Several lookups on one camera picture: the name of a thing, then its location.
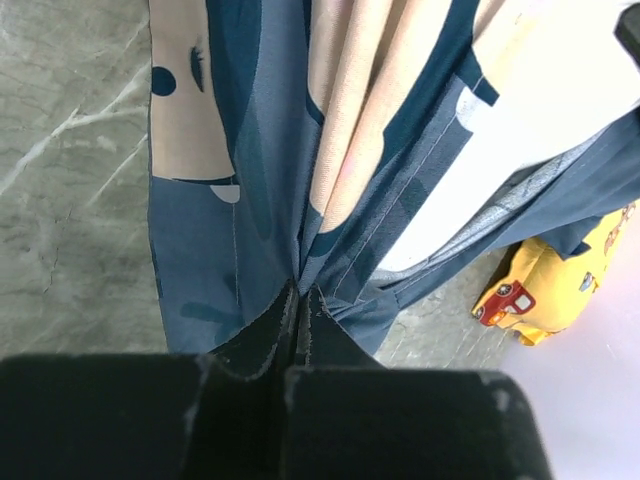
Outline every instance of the red car print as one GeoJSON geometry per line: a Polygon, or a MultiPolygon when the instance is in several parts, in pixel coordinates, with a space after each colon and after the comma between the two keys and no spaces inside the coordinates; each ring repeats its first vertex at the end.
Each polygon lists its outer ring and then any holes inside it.
{"type": "Polygon", "coordinates": [[[474,317],[488,327],[500,322],[508,313],[522,315],[536,306],[536,300],[515,280],[502,284],[489,299],[474,312],[474,317]]]}

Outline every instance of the marble surface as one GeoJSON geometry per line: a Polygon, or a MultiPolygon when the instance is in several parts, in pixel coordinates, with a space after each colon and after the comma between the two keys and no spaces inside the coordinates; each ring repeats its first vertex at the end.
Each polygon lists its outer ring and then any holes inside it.
{"type": "MultiPolygon", "coordinates": [[[[145,0],[0,0],[0,357],[155,352],[166,344],[146,226],[145,0]]],[[[392,365],[499,363],[468,310],[480,259],[404,312],[392,365]]]]}

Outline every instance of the black object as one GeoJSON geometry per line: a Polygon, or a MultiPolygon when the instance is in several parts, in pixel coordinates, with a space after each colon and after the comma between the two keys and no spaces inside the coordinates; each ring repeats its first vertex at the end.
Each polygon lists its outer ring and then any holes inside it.
{"type": "Polygon", "coordinates": [[[618,21],[616,36],[640,67],[640,4],[627,8],[618,21]]]}
{"type": "Polygon", "coordinates": [[[287,285],[207,355],[4,360],[0,478],[551,476],[508,377],[386,370],[287,285]]]}

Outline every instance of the folded fabric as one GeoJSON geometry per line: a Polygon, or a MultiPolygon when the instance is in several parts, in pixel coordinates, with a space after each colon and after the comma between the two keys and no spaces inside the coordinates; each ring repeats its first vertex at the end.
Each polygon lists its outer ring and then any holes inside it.
{"type": "Polygon", "coordinates": [[[589,248],[565,260],[539,237],[524,241],[509,274],[474,306],[474,317],[484,325],[517,332],[528,346],[565,330],[602,284],[635,208],[634,202],[603,217],[583,241],[589,248]]]}
{"type": "Polygon", "coordinates": [[[399,309],[487,249],[638,198],[621,7],[585,0],[575,22],[573,3],[150,0],[148,218],[169,349],[212,350],[293,280],[373,352],[399,309]],[[515,170],[568,151],[489,233],[420,262],[515,170]],[[389,271],[419,268],[377,288],[392,248],[389,271]]]}

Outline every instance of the light purple surface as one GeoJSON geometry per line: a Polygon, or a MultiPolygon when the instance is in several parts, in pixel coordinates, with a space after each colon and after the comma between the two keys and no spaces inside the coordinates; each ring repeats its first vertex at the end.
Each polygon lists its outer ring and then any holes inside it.
{"type": "Polygon", "coordinates": [[[640,219],[604,285],[568,329],[509,348],[502,369],[525,390],[557,480],[640,479],[640,219]]]}

